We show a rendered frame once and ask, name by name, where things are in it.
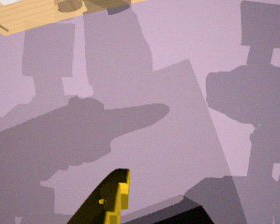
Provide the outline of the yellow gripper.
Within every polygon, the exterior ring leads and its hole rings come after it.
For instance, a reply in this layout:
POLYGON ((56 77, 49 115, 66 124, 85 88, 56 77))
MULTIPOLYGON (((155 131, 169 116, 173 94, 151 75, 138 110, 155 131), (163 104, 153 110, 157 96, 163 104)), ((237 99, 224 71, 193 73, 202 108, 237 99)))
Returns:
POLYGON ((128 209, 130 170, 115 169, 89 195, 67 224, 120 224, 128 209))

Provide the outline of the wooden drawer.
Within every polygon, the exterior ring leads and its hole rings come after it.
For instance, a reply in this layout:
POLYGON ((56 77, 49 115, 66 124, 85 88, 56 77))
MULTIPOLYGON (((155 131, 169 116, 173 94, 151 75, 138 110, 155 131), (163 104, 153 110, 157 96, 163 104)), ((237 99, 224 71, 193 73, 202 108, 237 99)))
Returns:
POLYGON ((0 25, 14 31, 126 1, 131 0, 0 0, 0 25))

